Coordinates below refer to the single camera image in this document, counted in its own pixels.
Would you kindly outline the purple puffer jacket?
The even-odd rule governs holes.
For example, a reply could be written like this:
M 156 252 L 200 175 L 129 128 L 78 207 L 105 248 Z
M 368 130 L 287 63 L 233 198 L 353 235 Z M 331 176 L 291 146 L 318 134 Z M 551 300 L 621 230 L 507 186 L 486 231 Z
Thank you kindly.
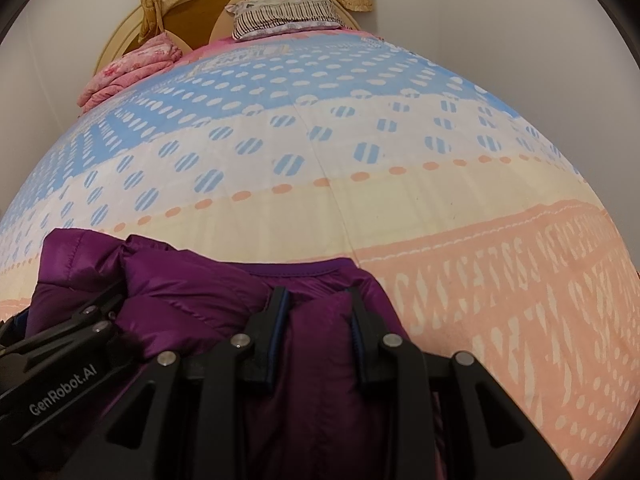
M 282 372 L 275 393 L 254 407 L 250 443 L 234 474 L 223 479 L 388 479 L 373 472 L 367 450 L 373 417 L 357 384 L 352 348 L 352 300 L 407 338 L 378 281 L 352 260 L 312 263 L 228 263 L 142 236 L 119 240 L 89 230 L 55 230 L 44 240 L 38 281 L 26 322 L 34 336 L 70 318 L 117 283 L 127 299 L 116 325 L 143 350 L 134 374 L 97 410 L 73 410 L 75 429 L 58 425 L 37 440 L 61 472 L 99 420 L 164 351 L 209 352 L 267 307 L 273 289 L 292 297 Z

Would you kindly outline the striped floral pillow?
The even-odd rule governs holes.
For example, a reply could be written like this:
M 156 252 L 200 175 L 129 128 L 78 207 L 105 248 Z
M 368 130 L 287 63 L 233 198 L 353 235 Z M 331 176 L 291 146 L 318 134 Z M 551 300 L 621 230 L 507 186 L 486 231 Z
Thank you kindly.
M 244 0 L 226 11 L 235 41 L 344 27 L 332 0 Z

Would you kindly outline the pink folded blanket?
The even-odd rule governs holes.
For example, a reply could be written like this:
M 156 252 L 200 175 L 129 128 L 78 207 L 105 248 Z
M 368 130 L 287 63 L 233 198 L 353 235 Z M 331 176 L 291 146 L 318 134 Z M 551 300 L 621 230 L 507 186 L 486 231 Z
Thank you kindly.
M 88 113 L 142 79 L 169 70 L 182 56 L 182 51 L 166 32 L 150 39 L 141 47 L 105 65 L 89 80 L 77 99 L 80 114 Z

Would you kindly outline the pastel patterned bed cover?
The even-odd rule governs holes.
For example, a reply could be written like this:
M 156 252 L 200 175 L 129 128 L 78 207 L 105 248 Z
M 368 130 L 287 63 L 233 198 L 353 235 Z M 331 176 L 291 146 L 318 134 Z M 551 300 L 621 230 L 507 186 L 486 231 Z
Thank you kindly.
M 224 261 L 352 259 L 426 351 L 469 350 L 576 479 L 639 401 L 639 277 L 524 117 L 365 32 L 219 40 L 82 115 L 1 221 L 1 313 L 56 228 Z

